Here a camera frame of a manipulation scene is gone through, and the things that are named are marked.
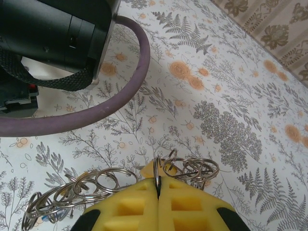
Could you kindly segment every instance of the beige wallpaper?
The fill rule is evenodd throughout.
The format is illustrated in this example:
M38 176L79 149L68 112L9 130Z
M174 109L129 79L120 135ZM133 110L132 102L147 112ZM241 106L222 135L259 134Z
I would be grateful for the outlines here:
M308 86L308 0L212 0Z

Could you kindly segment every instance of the camera body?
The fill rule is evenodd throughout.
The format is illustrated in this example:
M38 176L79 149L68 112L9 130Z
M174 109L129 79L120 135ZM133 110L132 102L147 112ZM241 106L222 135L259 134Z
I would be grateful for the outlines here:
M120 0L0 0L0 47L72 73L91 64L95 81L119 6ZM13 77L5 79L18 89Z

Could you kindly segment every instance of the floral tablecloth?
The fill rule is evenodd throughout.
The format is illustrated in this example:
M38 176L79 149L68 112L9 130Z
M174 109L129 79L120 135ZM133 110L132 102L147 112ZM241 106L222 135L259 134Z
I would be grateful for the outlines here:
M33 192L94 168L138 166L177 148L211 158L221 171L205 191L231 203L253 231L308 230L308 90L209 0L123 0L151 43L151 64L136 96L86 128L45 137L2 138L0 230L20 230ZM35 117L92 107L131 77L139 47L116 26L100 84L89 92L40 89ZM36 77L60 71L24 59ZM68 231L73 219L37 222Z

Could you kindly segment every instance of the black plastic part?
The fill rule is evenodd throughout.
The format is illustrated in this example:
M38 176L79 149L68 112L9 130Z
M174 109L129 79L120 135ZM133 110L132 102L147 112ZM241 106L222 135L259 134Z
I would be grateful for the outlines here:
M31 117L38 109L38 94L37 86L30 87L0 68L0 116Z
M236 212L228 208L218 208L217 211L230 231L250 231Z
M91 231L100 216L101 212L98 209L91 210L78 218L71 231Z
M76 73L105 56L120 0L0 0L0 47Z
M160 196L160 190L162 188L162 177L159 176L159 184L158 186L155 184L155 187L156 187L156 191L157 191L157 198L159 199L159 196Z

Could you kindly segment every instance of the black camera strap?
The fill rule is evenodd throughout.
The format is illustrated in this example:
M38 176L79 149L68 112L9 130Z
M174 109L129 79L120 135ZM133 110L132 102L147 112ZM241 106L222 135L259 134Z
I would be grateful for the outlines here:
M77 91L85 89L92 82L94 70L94 67L92 65L88 65L83 70L61 79L40 80L34 78L25 69L23 64L18 60L17 56L14 53L6 51L1 47L0 68L4 69L5 72L7 72L10 76L25 83L66 91Z

